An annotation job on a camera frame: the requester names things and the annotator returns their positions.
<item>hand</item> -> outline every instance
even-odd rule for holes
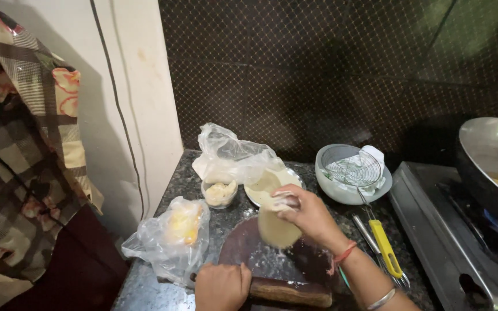
[[[291,191],[299,199],[301,210],[281,211],[278,213],[279,218],[293,223],[303,233],[332,251],[335,255],[341,255],[347,249],[349,239],[339,230],[330,212],[328,212],[319,197],[293,184],[276,189],[271,193],[271,196],[274,197],[281,191]]]
[[[197,311],[237,311],[249,295],[251,270],[240,266],[202,266],[195,281]]]

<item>steel stove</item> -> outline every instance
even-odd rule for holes
[[[498,310],[498,221],[457,170],[403,162],[390,199],[445,310]]]

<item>wire strainer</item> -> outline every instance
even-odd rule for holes
[[[359,188],[375,184],[381,178],[381,166],[378,160],[352,145],[335,145],[322,154],[322,166],[335,180],[342,184],[356,187],[366,212],[372,214],[370,204]]]

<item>rolling pin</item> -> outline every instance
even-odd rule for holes
[[[189,278],[195,282],[197,274],[191,273]],[[328,308],[332,302],[331,291],[319,284],[263,277],[251,279],[249,296],[320,308]]]

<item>wok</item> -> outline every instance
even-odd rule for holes
[[[456,169],[469,192],[498,220],[498,118],[476,118],[460,127]]]

